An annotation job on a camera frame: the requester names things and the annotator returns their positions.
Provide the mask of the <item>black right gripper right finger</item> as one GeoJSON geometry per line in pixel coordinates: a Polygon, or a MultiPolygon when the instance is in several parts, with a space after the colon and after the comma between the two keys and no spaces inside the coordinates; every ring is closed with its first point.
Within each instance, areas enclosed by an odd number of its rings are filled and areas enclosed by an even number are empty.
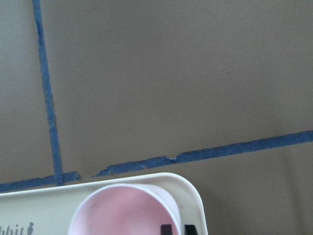
{"type": "Polygon", "coordinates": [[[184,229],[185,229],[185,235],[198,235],[195,225],[185,224],[184,229]]]}

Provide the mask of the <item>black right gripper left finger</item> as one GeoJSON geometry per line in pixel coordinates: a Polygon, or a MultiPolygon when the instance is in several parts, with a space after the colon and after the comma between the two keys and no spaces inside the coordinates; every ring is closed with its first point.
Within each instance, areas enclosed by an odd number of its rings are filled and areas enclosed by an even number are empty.
{"type": "Polygon", "coordinates": [[[163,224],[160,227],[161,235],[172,235],[172,225],[171,224],[163,224]]]}

